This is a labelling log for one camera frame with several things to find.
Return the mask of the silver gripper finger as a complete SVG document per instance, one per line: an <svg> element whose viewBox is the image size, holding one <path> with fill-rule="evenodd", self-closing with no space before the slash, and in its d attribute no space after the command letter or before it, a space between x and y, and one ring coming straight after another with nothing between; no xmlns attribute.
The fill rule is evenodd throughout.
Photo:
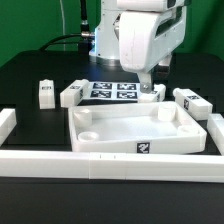
<svg viewBox="0 0 224 224"><path fill-rule="evenodd" d="M139 73L138 79L140 82L140 91L142 93L150 93L153 87L153 79L150 73Z"/></svg>

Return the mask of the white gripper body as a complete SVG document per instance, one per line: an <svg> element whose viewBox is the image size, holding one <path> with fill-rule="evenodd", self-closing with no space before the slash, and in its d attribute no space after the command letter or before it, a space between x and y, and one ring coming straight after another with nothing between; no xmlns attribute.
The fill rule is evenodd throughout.
<svg viewBox="0 0 224 224"><path fill-rule="evenodd" d="M179 20L158 34L158 27L173 16L164 13L126 11L119 23L120 63L125 71L147 73L184 40L187 8L181 8Z"/></svg>

